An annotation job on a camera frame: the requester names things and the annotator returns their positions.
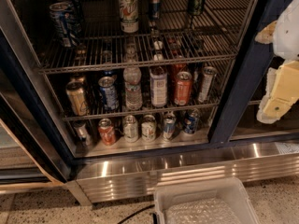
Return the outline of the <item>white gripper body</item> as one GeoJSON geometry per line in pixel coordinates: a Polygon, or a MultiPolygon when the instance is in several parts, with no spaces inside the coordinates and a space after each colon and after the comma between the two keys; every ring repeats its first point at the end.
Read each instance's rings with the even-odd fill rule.
{"type": "Polygon", "coordinates": [[[260,104],[259,104],[259,110],[256,115],[256,119],[260,121],[263,124],[273,124],[277,121],[276,118],[270,118],[267,116],[263,109],[265,108],[265,105],[270,99],[270,93],[273,90],[275,79],[276,79],[276,72],[277,70],[274,68],[269,68],[266,74],[266,87],[265,87],[265,95],[263,96],[260,104]]]}

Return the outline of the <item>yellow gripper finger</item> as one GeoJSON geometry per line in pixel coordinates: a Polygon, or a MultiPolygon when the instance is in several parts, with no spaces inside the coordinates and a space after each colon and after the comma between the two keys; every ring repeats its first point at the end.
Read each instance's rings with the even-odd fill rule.
{"type": "Polygon", "coordinates": [[[261,44],[271,44],[273,42],[273,34],[276,29],[276,25],[276,21],[269,23],[255,36],[255,41],[261,44]]]}
{"type": "Polygon", "coordinates": [[[299,62],[285,61],[276,71],[269,100],[263,108],[271,119],[280,119],[299,100],[299,62]]]}

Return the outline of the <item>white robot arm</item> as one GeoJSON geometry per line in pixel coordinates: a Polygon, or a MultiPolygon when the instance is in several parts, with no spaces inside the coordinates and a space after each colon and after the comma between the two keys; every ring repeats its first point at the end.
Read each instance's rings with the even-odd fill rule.
{"type": "Polygon", "coordinates": [[[278,69],[268,69],[265,95],[256,115],[261,123],[272,124],[299,100],[299,0],[292,0],[276,21],[255,36],[255,41],[271,44],[274,54],[284,60],[278,69]]]}

